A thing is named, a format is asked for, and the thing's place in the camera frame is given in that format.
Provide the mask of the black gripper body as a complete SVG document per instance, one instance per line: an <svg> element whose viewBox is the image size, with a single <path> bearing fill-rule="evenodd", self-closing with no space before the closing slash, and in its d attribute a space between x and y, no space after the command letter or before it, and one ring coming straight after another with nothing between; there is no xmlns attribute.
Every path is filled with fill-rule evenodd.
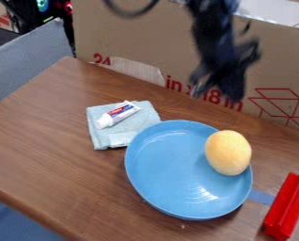
<svg viewBox="0 0 299 241"><path fill-rule="evenodd" d="M204 31L195 27L192 34L200 54L200 63L189 74L191 96L199 98L212 87L219 88L224 69L247 71L248 67L260 59L261 53L256 38L239 45L233 44L231 29L221 33L212 30Z"/></svg>

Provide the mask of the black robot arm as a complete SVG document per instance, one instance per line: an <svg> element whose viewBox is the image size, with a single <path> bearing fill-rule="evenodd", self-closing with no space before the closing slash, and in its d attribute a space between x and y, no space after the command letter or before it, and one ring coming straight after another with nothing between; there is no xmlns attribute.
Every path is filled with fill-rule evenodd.
<svg viewBox="0 0 299 241"><path fill-rule="evenodd" d="M245 71L260 59L259 40L235 44L233 13L239 0L188 0L192 37L200 62L189 74L191 96L201 97L217 87L231 103L245 96Z"/></svg>

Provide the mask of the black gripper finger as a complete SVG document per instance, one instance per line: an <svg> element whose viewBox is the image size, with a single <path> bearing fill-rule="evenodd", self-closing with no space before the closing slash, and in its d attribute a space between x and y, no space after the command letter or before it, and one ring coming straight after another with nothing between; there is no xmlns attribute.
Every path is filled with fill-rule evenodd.
<svg viewBox="0 0 299 241"><path fill-rule="evenodd" d="M245 71L241 69L224 69L219 88L232 103L240 102L245 96Z"/></svg>

